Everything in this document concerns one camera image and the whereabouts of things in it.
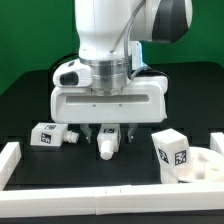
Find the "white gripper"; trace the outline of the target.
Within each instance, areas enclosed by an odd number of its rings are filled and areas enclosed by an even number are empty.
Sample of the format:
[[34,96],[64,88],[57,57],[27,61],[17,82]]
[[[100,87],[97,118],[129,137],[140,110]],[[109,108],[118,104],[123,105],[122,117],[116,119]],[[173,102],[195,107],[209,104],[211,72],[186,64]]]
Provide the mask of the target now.
[[53,75],[51,117],[57,123],[81,124],[91,142],[88,124],[131,123],[128,141],[132,142],[136,123],[160,123],[167,118],[166,76],[136,77],[120,93],[98,95],[92,89],[90,67],[78,59],[62,64]]

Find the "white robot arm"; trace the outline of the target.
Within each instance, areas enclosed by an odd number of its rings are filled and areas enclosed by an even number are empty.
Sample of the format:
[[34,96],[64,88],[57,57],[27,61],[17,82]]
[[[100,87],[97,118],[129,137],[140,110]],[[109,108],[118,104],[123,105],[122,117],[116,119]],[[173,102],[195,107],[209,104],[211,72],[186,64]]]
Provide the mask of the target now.
[[142,40],[174,43],[189,30],[192,0],[74,0],[78,58],[53,75],[51,117],[78,124],[160,123],[168,78],[142,61]]

